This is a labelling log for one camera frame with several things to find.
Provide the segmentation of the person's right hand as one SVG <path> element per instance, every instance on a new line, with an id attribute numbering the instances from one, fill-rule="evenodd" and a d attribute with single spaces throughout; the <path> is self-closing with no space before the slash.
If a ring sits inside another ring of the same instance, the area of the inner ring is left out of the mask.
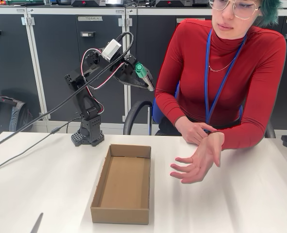
<path id="1" fill-rule="evenodd" d="M 213 133 L 216 130 L 217 129 L 203 122 L 191 122 L 183 126 L 180 133 L 186 142 L 199 145 L 203 138 L 208 136 L 207 132 Z"/>

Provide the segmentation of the person's left hand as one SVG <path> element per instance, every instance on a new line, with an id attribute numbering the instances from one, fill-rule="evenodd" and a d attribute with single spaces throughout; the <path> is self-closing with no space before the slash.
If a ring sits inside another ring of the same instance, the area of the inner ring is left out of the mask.
<path id="1" fill-rule="evenodd" d="M 224 143 L 224 134 L 221 132 L 211 133 L 205 137 L 197 147 L 195 153 L 189 158 L 177 157 L 175 160 L 186 164 L 179 166 L 171 164 L 174 169 L 170 176 L 181 180 L 184 184 L 201 182 L 213 164 L 221 165 L 221 152 Z"/>

